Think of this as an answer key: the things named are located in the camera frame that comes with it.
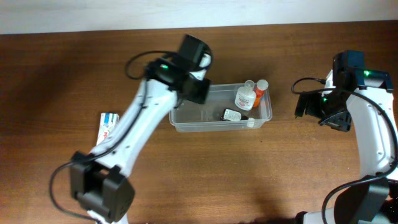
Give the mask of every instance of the brown wooden surface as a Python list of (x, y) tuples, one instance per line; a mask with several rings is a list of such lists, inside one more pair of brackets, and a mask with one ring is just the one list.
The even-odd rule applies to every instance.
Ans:
[[(346, 49), (363, 51), (366, 65), (389, 71), (398, 86), (397, 21), (2, 35), (1, 223), (91, 223), (53, 208), (49, 176), (76, 150), (95, 145), (101, 112), (123, 113), (134, 98), (139, 82), (123, 75), (125, 61), (146, 50), (177, 50), (185, 33), (213, 49), (207, 77), (214, 84), (266, 79), (273, 118), (261, 129), (214, 133), (178, 133), (164, 118), (130, 177), (137, 192), (131, 223), (293, 217), (319, 210), (332, 188), (358, 178), (354, 130), (295, 119), (290, 86), (326, 77), (333, 56)], [(67, 172), (55, 193), (81, 211)]]

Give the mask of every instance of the white background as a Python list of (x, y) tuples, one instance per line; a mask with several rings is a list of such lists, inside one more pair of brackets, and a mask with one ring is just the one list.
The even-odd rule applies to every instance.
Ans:
[(2, 0), (0, 34), (398, 19), (398, 0)]

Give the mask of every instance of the cable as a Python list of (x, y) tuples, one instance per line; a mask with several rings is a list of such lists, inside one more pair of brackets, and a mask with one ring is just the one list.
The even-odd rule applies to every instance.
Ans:
[(382, 117), (386, 120), (386, 123), (390, 129), (390, 133), (392, 136), (392, 141), (394, 143), (394, 154), (395, 154), (395, 158), (394, 161), (391, 163), (391, 168), (389, 170), (387, 170), (386, 172), (379, 174), (379, 175), (375, 175), (373, 177), (367, 178), (367, 179), (361, 179), (361, 180), (355, 180), (355, 181), (351, 181), (348, 182), (346, 184), (340, 185), (338, 187), (336, 187), (335, 189), (333, 189), (324, 199), (323, 204), (322, 204), (322, 221), (324, 224), (328, 224), (327, 220), (326, 220), (326, 206), (329, 202), (329, 200), (331, 199), (331, 197), (336, 194), (337, 192), (339, 192), (340, 190), (343, 190), (347, 187), (352, 187), (355, 185), (360, 185), (360, 184), (366, 184), (366, 183), (370, 183), (376, 180), (379, 180), (381, 178), (385, 178), (388, 175), (390, 175), (391, 173), (393, 173), (395, 171), (395, 169), (398, 166), (398, 141), (397, 141), (397, 135), (394, 129), (394, 125), (392, 124), (390, 118), (388, 117), (387, 113), (373, 100), (369, 99), (368, 97), (361, 95), (359, 93), (353, 92), (353, 91), (348, 91), (348, 90), (344, 90), (344, 89), (337, 89), (337, 88), (323, 88), (323, 89), (318, 89), (318, 90), (312, 90), (312, 91), (303, 91), (303, 92), (297, 92), (294, 90), (294, 86), (303, 81), (303, 80), (317, 80), (316, 78), (301, 78), (299, 80), (297, 80), (293, 85), (292, 85), (292, 93), (297, 94), (297, 95), (307, 95), (307, 94), (313, 94), (313, 93), (319, 93), (319, 92), (323, 92), (323, 91), (341, 91), (344, 93), (349, 93), (351, 95), (357, 96), (365, 101), (367, 101), (368, 103), (370, 103), (371, 105), (373, 105), (374, 107), (376, 107), (376, 109), (380, 112), (380, 114), (382, 115)]
[[(145, 83), (144, 83), (144, 98), (143, 98), (143, 100), (142, 100), (141, 106), (140, 106), (140, 108), (139, 108), (139, 110), (138, 110), (138, 112), (137, 112), (136, 117), (133, 119), (133, 121), (131, 122), (130, 126), (128, 127), (128, 130), (130, 130), (130, 129), (134, 126), (134, 124), (136, 123), (136, 121), (137, 121), (139, 115), (141, 114), (141, 111), (144, 109), (144, 105), (145, 105), (145, 103), (146, 103), (146, 98), (147, 98), (147, 92), (148, 92), (148, 83), (147, 83), (147, 82), (148, 82), (148, 81), (146, 80)], [(108, 155), (109, 153), (113, 152), (113, 151), (117, 148), (117, 146), (124, 140), (124, 138), (127, 136), (128, 132), (129, 132), (129, 131), (126, 131), (126, 132), (122, 135), (122, 137), (121, 137), (112, 147), (110, 147), (109, 149), (105, 150), (104, 152), (102, 152), (102, 153), (100, 153), (100, 154), (98, 154), (98, 155), (96, 155), (96, 156), (93, 156), (93, 157), (91, 157), (91, 158), (89, 158), (89, 159), (84, 159), (84, 160), (81, 160), (81, 161), (67, 162), (67, 163), (61, 165), (60, 167), (58, 167), (58, 168), (56, 168), (56, 169), (54, 170), (54, 172), (53, 172), (53, 173), (51, 174), (51, 176), (50, 176), (49, 194), (50, 194), (51, 202), (53, 203), (53, 205), (54, 205), (54, 207), (55, 207), (56, 209), (60, 210), (61, 212), (65, 213), (65, 214), (67, 214), (67, 215), (70, 215), (70, 216), (73, 216), (73, 217), (76, 217), (76, 218), (82, 218), (82, 219), (85, 219), (85, 220), (95, 221), (97, 224), (101, 224), (101, 221), (97, 220), (96, 218), (92, 218), (92, 217), (90, 217), (90, 216), (88, 216), (88, 215), (81, 215), (81, 214), (79, 214), (79, 213), (71, 212), (71, 211), (66, 210), (66, 209), (64, 209), (63, 207), (61, 207), (61, 206), (58, 204), (58, 202), (56, 201), (55, 197), (54, 197), (54, 193), (53, 193), (53, 183), (54, 183), (54, 179), (55, 179), (55, 177), (57, 176), (57, 174), (58, 174), (61, 170), (65, 169), (65, 168), (67, 168), (67, 167), (71, 167), (71, 166), (73, 166), (73, 165), (75, 165), (75, 164), (83, 164), (83, 163), (91, 162), (91, 161), (94, 161), (94, 160), (96, 160), (96, 159), (98, 159), (98, 158), (100, 158), (100, 157), (106, 156), (106, 155)]]
[(167, 55), (168, 55), (167, 57), (169, 57), (169, 56), (174, 55), (174, 54), (177, 54), (177, 53), (171, 52), (171, 51), (167, 51), (167, 50), (151, 50), (151, 51), (148, 51), (148, 52), (143, 52), (143, 53), (141, 53), (141, 54), (137, 54), (136, 56), (133, 56), (132, 58), (130, 58), (130, 59), (126, 62), (125, 66), (124, 66), (124, 74), (125, 74), (128, 78), (131, 78), (131, 79), (133, 79), (133, 80), (140, 80), (141, 78), (143, 78), (144, 75), (141, 75), (141, 76), (139, 76), (139, 77), (134, 77), (134, 76), (132, 76), (132, 75), (130, 74), (130, 72), (129, 72), (129, 71), (130, 71), (130, 66), (131, 66), (131, 64), (132, 64), (136, 59), (138, 59), (139, 57), (142, 57), (142, 56), (144, 56), (144, 55), (149, 55), (149, 54), (167, 54)]

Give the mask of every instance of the plastic bin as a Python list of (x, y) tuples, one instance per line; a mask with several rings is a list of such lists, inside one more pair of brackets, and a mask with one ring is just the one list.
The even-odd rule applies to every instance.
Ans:
[[(243, 83), (211, 85), (204, 105), (184, 101), (177, 109), (170, 112), (170, 123), (182, 133), (260, 128), (272, 118), (268, 89), (264, 92), (258, 107), (244, 111), (235, 106), (236, 93), (243, 85)], [(224, 108), (239, 111), (249, 118), (254, 118), (254, 121), (220, 121)]]

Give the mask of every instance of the wood grain tabletop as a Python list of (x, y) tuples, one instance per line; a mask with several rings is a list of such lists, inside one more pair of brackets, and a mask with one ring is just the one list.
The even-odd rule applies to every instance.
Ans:
[[(1, 223), (92, 223), (53, 208), (50, 174), (95, 145), (101, 112), (129, 106), (139, 81), (124, 76), (124, 63), (177, 50), (184, 34), (213, 49), (213, 84), (266, 79), (273, 117), (260, 129), (210, 133), (178, 133), (165, 117), (129, 178), (130, 223), (291, 218), (319, 211), (330, 190), (359, 177), (355, 131), (295, 119), (290, 86), (326, 77), (333, 56), (348, 49), (363, 51), (366, 66), (390, 72), (398, 86), (398, 21), (0, 35)], [(54, 188), (64, 207), (85, 213), (70, 198), (68, 172)]]

